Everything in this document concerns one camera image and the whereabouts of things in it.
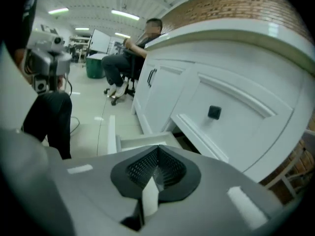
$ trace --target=white strip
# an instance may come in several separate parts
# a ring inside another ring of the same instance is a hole
[[[153,177],[142,191],[142,207],[145,219],[158,210],[158,187]]]
[[[227,194],[252,230],[261,227],[268,221],[264,213],[241,190],[240,186],[230,188]]]
[[[81,172],[84,172],[84,171],[90,171],[92,169],[93,169],[92,165],[86,164],[86,165],[83,165],[83,166],[79,166],[79,167],[68,169],[68,173],[69,174],[76,174],[76,173],[81,173]]]

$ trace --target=gray machine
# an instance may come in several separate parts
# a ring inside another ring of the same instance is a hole
[[[251,235],[283,212],[271,192],[230,165],[183,149],[145,146],[62,161],[27,134],[2,130],[0,137],[8,186],[53,235]],[[158,210],[145,220],[141,191],[151,177]]]

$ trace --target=cabinet drawer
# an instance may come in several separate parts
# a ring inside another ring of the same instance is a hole
[[[276,141],[292,108],[246,77],[195,64],[172,119],[203,155],[239,171],[255,163]],[[219,119],[208,117],[221,108]]]

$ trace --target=white cabinet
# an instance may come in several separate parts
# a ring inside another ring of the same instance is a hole
[[[162,132],[182,92],[192,62],[149,60],[143,67],[141,84],[134,98],[136,111],[145,134]]]
[[[195,64],[172,119],[203,155],[240,171],[254,164],[280,136],[292,109],[266,88],[237,73]],[[210,106],[220,118],[208,117]]]

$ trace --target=black knob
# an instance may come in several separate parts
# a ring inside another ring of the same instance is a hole
[[[55,38],[55,44],[59,44],[60,42],[61,42],[61,38],[56,37],[56,38]]]
[[[38,86],[37,86],[37,88],[39,89],[39,90],[42,90],[43,88],[44,88],[44,84],[43,83],[40,83]]]
[[[221,115],[221,108],[217,106],[210,106],[209,111],[208,111],[208,117],[212,119],[218,120]]]

